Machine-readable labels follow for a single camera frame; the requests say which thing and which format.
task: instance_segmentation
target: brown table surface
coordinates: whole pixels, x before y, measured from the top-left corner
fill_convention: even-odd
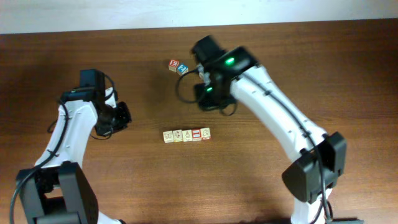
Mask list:
[[[237,223],[290,217],[280,144],[242,104],[231,117],[174,95],[194,43],[213,34],[244,45],[319,126],[348,140],[335,217],[398,221],[398,20],[299,22],[177,29],[0,35],[0,222],[19,169],[43,153],[55,99],[97,68],[116,83],[134,121],[110,140],[88,140],[83,170],[102,212],[128,223]],[[183,82],[193,96],[195,76]],[[165,144],[162,131],[209,127],[212,139]],[[18,200],[16,223],[25,223]]]

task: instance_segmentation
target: green indicator light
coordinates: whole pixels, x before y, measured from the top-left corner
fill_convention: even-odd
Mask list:
[[[232,63],[234,63],[234,61],[235,61],[235,58],[229,58],[229,59],[227,59],[227,60],[225,61],[225,64],[231,65]]]

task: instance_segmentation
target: white backdrop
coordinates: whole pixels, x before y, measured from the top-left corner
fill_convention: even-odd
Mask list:
[[[0,33],[398,17],[398,0],[0,0]]]

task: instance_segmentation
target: robotic arm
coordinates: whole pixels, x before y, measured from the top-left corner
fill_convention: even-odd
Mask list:
[[[244,47],[227,52],[207,36],[195,44],[192,53],[198,66],[189,73],[198,72],[204,83],[194,86],[195,101],[184,100],[178,87],[186,73],[177,82],[177,96],[184,102],[198,103],[204,111],[222,111],[236,100],[250,108],[292,161],[282,174],[295,197],[291,223],[331,223],[327,197],[344,172],[346,141],[342,135],[328,135],[301,113]]]
[[[98,70],[80,71],[80,86],[61,97],[57,125],[46,150],[33,169],[18,173],[29,224],[124,223],[99,212],[95,194],[81,170],[93,127],[97,135],[109,137],[131,122],[126,104],[116,103],[114,86],[105,90],[105,77],[110,80]],[[62,190],[63,197],[45,196],[56,188]]]

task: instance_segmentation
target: toy block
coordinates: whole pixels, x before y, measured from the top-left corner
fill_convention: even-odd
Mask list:
[[[180,64],[180,62],[178,60],[172,59],[169,63],[169,69],[173,72],[176,72],[179,64]]]
[[[163,132],[164,143],[174,142],[173,131]]]
[[[200,129],[200,134],[201,134],[201,139],[202,140],[208,140],[208,139],[211,138],[210,128],[201,128]]]
[[[182,141],[182,130],[173,131],[174,142]]]
[[[192,141],[192,130],[182,131],[182,139],[183,141]]]
[[[188,67],[184,64],[180,64],[177,68],[177,73],[179,75],[183,75],[188,72]]]
[[[192,130],[192,141],[201,141],[200,129]]]

